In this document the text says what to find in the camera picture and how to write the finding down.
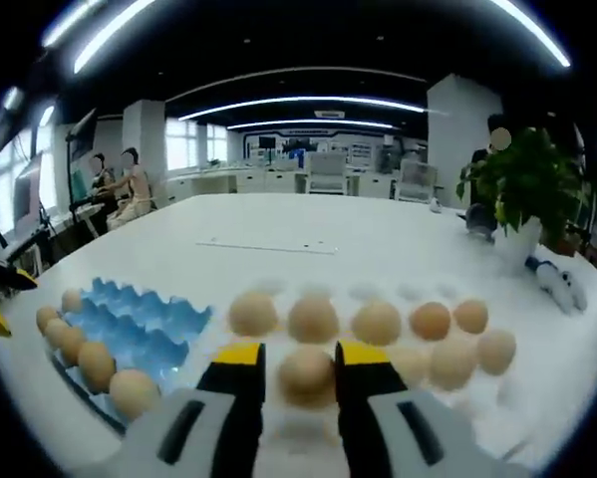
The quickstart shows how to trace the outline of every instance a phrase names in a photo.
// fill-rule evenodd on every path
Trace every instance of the ceiling light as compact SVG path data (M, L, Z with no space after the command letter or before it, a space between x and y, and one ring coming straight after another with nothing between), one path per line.
M354 98L354 97L284 97L284 98L268 98L266 100L254 100L252 102L235 103L225 107L217 107L209 110L204 110L198 113L192 113L179 118L180 121L191 120L212 113L226 112L227 110L235 110L237 108L256 107L259 105L271 105L274 103L294 103L294 102L339 102L339 103L354 103L360 105L370 105L373 107L393 108L396 110L406 110L415 113L424 113L425 109L406 105L403 103L387 102L385 100L374 100L372 98Z
M262 122L249 122L246 124L235 124L234 126L228 126L227 129L240 129L242 127L255 127L255 126L272 126L276 124L303 124L303 123L316 123L316 124L347 124L353 126L368 126L368 127L382 127L384 129L394 129L395 126L390 124L384 124L382 122L372 121L353 121L351 119L281 119L278 121L262 121Z
M141 13L142 10L154 3L156 0L137 0L123 12L117 15L108 25L104 27L83 49L77 61L75 62L75 74L79 73L83 67L94 57L101 47L103 47L112 36L121 30L130 20Z
M85 0L79 5L74 6L61 19L55 22L55 25L50 28L41 41L44 48L48 48L57 43L72 27L83 20L86 15L102 3L103 0Z
M570 60L566 57L564 52L562 52L555 42L553 42L546 33L535 23L533 22L528 16L519 10L515 5L513 5L509 0L490 0L492 3L497 5L501 8L504 12L508 15L513 17L519 23L521 23L526 30L532 33L537 40L539 40L544 47L548 49L548 51L557 59L557 61L561 64L562 67L568 68L570 67Z
M50 122L50 118L52 117L52 113L54 113L54 112L55 112L54 106L47 107L43 111L43 114L41 115L41 120L39 121L39 127L48 125L48 123Z
M15 110L20 99L21 92L18 88L12 87L10 90L8 90L8 93L6 93L6 96L3 99L3 108L9 111Z

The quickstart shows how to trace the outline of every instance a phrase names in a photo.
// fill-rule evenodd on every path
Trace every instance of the white chair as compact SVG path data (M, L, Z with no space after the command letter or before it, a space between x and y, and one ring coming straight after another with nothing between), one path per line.
M345 172L347 154L310 152L307 155L307 194L340 194L346 196L349 185Z
M434 197L438 171L424 162L403 159L400 162L400 179L396 184L397 201L429 202Z

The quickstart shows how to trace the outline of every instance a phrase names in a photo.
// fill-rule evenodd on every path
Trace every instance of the window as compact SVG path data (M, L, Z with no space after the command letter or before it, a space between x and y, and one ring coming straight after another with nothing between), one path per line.
M227 128L207 125L207 160L227 162Z
M198 166L195 122L178 119L165 122L165 154L168 171Z
M39 194L41 203L48 213L57 206L55 185L55 164L52 153L53 129L51 125L40 127L37 131L37 151L43 152ZM13 200L15 179L30 158L31 132L21 131L0 152L0 231L8 234L14 229Z

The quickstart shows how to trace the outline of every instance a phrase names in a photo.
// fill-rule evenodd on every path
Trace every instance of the brown egg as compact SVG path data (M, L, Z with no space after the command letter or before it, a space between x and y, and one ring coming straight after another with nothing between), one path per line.
M268 294L248 292L231 304L229 324L239 336L262 337L276 328L278 314Z
M338 316L328 297L309 294L289 312L289 335L303 344L325 344L338 334Z
M160 399L158 386L146 373L127 369L114 374L110 397L115 408L129 421L152 409Z
M59 347L66 366L76 366L78 364L79 352L85 342L86 335L78 327L70 327L63 333Z
M425 341L441 341L450 328L450 312L438 302L428 302L409 316L411 330Z
M78 363L89 391L92 393L108 391L117 366L105 344L85 342L79 351Z
M52 319L60 319L59 313L54 307L44 306L37 311L37 328L42 334Z
M469 341L446 339L431 354L429 379L443 390L457 390L466 385L476 365L474 346Z
M453 311L457 325L470 334L481 334L488 324L488 308L483 301L471 299L462 302Z
M429 372L429 356L406 347L389 351L389 360L406 386L418 386Z
M334 362L315 346L302 346L278 368L278 384L287 401L301 408L322 408L336 401Z
M61 346L63 335L69 328L70 326L61 319L50 319L48 321L44 335L53 351Z
M81 312L81 292L77 289L68 289L61 297L61 310L63 312Z
M516 349L515 336L511 332L487 332L477 341L479 366L491 375L502 375L513 361Z
M372 346L395 342L402 331L400 312L388 302L371 301L358 311L351 324L356 338Z

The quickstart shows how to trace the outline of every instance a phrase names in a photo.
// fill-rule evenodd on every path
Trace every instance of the blue egg carton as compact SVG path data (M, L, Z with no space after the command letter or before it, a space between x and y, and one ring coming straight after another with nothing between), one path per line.
M91 291L81 291L83 308L64 314L65 321L83 330L89 342L103 342L117 370L137 368L147 373L161 394L173 390L174 376L212 315L198 312L187 300L164 302L156 292L141 294L129 285L95 279ZM77 366L66 367L59 351L52 362L75 392L114 430L125 433L127 421L117 413L107 393L91 393Z

